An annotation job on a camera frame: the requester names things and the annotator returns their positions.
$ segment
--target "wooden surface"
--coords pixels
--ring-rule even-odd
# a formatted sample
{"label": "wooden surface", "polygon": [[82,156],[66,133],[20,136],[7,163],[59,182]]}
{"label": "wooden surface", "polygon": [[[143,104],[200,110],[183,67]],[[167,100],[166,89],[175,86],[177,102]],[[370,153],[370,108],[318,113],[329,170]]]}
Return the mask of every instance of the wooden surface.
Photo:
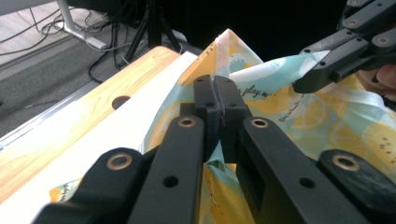
{"label": "wooden surface", "polygon": [[132,96],[178,57],[177,53],[164,47],[152,49],[3,149],[0,152],[0,203],[114,112],[114,99],[122,95]]}

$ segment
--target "floor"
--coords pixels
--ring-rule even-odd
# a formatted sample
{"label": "floor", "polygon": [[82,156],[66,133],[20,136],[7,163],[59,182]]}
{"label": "floor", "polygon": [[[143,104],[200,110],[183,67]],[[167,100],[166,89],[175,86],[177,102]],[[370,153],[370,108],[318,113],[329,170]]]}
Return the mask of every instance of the floor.
{"label": "floor", "polygon": [[[0,17],[0,101],[3,99],[5,102],[0,106],[0,148],[7,142],[13,141],[13,139],[24,132],[28,132],[32,127],[37,125],[38,122],[41,122],[42,119],[47,118],[54,113],[54,111],[56,112],[56,109],[65,106],[68,101],[80,97],[98,85],[98,83],[90,81],[87,75],[87,65],[83,64],[81,68],[77,70],[81,73],[80,75],[71,77],[62,83],[37,81],[37,79],[40,78],[32,77],[37,76],[37,74],[29,76],[28,73],[25,77],[19,77],[20,80],[12,84],[8,83],[8,86],[25,85],[26,89],[30,88],[32,92],[35,92],[35,89],[42,89],[43,91],[37,93],[38,96],[35,97],[33,102],[29,102],[23,98],[28,98],[31,95],[31,93],[24,88],[19,87],[21,90],[19,90],[17,94],[22,95],[19,98],[15,96],[17,94],[14,92],[10,94],[5,90],[4,86],[7,87],[6,82],[10,80],[9,77],[16,77],[14,74],[18,74],[20,72],[19,70],[26,67],[29,68],[29,66],[30,69],[33,68],[32,70],[37,70],[36,67],[38,67],[39,64],[40,66],[44,66],[42,65],[42,61],[50,61],[57,57],[57,52],[70,50],[70,48],[84,48],[85,50],[83,50],[82,53],[88,54],[88,58],[91,57],[94,59],[103,54],[102,51],[87,48],[87,45],[83,41],[64,31],[54,35],[48,35],[44,38],[45,34],[43,33],[47,32],[47,30],[42,31],[42,29],[46,24],[50,24],[54,20],[59,19],[60,12],[57,10],[58,6],[54,2]],[[82,8],[71,9],[71,13],[75,24],[77,27],[81,27],[81,29],[106,19],[105,15],[102,13]],[[40,21],[37,27],[34,26],[35,21]],[[130,27],[121,28],[123,29],[121,33],[124,34],[126,32],[129,34],[128,41],[131,41],[131,39],[134,38],[136,29]],[[102,41],[108,43],[111,36],[110,31],[111,29],[108,27],[101,33],[92,33],[90,35],[98,36]],[[56,33],[56,30],[52,28],[49,32]],[[184,50],[200,54],[201,50],[190,46],[185,41],[183,34],[176,34]],[[166,38],[163,38],[164,45],[166,45],[166,42],[168,43]],[[149,50],[147,43],[144,42],[139,48],[140,52],[136,53],[136,57],[138,57],[139,53],[143,54],[145,51]],[[106,74],[100,78],[106,79],[117,73],[118,70],[111,66],[113,66],[112,63],[104,62],[102,67],[98,68],[98,70],[106,70]],[[56,75],[64,78],[62,74],[58,74],[58,72]],[[41,86],[37,86],[36,88],[29,87],[29,82],[31,80],[37,82]]]}

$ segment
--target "black stand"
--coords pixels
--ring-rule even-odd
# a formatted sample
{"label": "black stand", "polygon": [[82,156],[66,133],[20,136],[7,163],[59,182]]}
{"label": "black stand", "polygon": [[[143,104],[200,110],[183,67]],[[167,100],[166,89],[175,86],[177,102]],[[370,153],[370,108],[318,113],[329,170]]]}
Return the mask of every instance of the black stand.
{"label": "black stand", "polygon": [[162,30],[166,33],[174,49],[179,52],[181,46],[178,44],[175,35],[169,24],[163,16],[162,7],[156,3],[156,0],[147,0],[146,12],[137,30],[134,41],[126,53],[125,59],[130,62],[143,38],[143,34],[148,31],[148,47],[150,49],[160,46],[162,44]]}

